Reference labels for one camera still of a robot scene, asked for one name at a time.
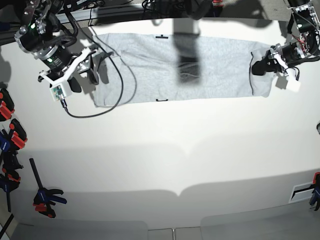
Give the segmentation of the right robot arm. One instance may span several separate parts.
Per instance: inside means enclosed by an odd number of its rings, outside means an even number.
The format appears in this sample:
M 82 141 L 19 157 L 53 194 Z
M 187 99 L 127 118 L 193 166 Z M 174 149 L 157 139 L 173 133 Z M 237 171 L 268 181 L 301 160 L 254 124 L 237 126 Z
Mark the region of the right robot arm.
M 49 69 L 38 76 L 52 82 L 66 75 L 80 56 L 69 47 L 76 44 L 79 27 L 64 0 L 28 0 L 14 39 L 20 49 L 41 60 Z

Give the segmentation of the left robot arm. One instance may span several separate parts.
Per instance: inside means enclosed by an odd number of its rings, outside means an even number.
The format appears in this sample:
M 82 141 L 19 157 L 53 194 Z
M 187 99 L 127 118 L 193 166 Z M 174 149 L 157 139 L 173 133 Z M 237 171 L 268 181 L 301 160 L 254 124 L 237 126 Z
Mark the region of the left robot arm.
M 272 45 L 251 67 L 251 73 L 263 76 L 265 73 L 283 73 L 296 70 L 297 66 L 306 62 L 320 60 L 320 19 L 311 0 L 289 0 L 288 8 L 291 17 L 287 25 L 287 33 L 292 35 L 292 27 L 296 25 L 299 35 L 293 36 L 295 42 L 286 45 Z

